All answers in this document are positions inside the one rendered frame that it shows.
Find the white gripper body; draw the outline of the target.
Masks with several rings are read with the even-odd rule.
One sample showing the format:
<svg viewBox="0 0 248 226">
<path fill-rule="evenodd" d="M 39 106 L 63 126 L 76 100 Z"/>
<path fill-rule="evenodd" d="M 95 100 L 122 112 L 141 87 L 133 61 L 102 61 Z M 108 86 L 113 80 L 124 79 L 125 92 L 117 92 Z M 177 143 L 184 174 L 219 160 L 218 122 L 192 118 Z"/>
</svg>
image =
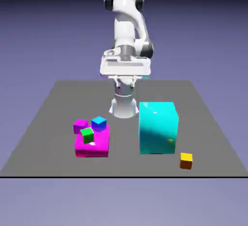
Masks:
<svg viewBox="0 0 248 226">
<path fill-rule="evenodd" d="M 122 60 L 120 56 L 102 57 L 100 74 L 108 76 L 149 76 L 151 60 L 131 56 L 131 60 Z"/>
</svg>

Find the small blue cube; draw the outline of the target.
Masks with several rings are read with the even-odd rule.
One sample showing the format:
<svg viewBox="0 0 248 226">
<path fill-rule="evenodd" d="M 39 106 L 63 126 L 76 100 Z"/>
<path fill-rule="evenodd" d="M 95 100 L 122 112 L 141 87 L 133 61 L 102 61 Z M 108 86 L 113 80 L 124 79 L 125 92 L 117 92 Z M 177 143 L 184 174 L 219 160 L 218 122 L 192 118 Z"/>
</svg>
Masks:
<svg viewBox="0 0 248 226">
<path fill-rule="evenodd" d="M 103 117 L 96 117 L 91 119 L 91 127 L 96 132 L 101 132 L 107 127 L 107 120 Z"/>
</svg>

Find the small purple cube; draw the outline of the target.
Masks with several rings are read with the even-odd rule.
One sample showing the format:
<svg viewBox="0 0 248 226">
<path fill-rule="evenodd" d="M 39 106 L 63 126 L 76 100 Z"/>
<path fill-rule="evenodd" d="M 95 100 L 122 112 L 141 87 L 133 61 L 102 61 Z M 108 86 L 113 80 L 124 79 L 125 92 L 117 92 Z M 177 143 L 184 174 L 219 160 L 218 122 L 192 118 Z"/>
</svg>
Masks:
<svg viewBox="0 0 248 226">
<path fill-rule="evenodd" d="M 74 134 L 80 134 L 81 129 L 88 127 L 88 121 L 83 119 L 77 119 L 73 124 Z"/>
</svg>

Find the small green cube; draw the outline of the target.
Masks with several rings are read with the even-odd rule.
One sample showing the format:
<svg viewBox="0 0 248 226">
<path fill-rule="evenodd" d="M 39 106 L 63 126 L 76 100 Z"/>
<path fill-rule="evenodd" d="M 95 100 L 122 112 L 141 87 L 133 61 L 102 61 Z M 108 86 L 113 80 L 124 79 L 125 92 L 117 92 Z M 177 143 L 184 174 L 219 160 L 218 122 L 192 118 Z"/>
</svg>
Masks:
<svg viewBox="0 0 248 226">
<path fill-rule="evenodd" d="M 94 142 L 94 131 L 91 127 L 81 129 L 80 133 L 83 137 L 84 144 Z"/>
</svg>

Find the small yellow cube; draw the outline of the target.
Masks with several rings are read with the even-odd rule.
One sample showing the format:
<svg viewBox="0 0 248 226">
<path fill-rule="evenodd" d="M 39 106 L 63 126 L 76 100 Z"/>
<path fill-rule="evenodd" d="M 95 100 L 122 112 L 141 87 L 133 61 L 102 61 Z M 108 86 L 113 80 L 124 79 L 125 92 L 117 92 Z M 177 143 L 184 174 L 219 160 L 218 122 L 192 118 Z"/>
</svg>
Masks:
<svg viewBox="0 0 248 226">
<path fill-rule="evenodd" d="M 180 168 L 182 169 L 191 169 L 193 164 L 193 155 L 192 153 L 180 153 Z"/>
</svg>

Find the large cyan box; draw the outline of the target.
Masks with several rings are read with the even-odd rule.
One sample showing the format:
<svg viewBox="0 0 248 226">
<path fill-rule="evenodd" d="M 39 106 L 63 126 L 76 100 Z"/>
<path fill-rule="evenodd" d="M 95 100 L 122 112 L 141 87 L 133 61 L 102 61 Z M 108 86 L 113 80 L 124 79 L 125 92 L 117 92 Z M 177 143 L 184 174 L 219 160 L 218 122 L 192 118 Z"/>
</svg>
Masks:
<svg viewBox="0 0 248 226">
<path fill-rule="evenodd" d="M 140 102 L 141 154 L 175 154 L 179 116 L 173 102 Z"/>
</svg>

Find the large magenta box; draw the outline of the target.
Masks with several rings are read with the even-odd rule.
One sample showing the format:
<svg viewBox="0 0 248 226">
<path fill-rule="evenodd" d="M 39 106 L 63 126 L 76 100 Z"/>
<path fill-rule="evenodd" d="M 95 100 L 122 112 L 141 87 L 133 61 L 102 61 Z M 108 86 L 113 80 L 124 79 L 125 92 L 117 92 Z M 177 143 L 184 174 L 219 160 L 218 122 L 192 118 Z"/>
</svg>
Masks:
<svg viewBox="0 0 248 226">
<path fill-rule="evenodd" d="M 84 144 L 82 134 L 76 134 L 74 143 L 75 154 L 78 158 L 107 158 L 109 154 L 110 125 L 106 129 L 94 132 L 94 142 Z"/>
</svg>

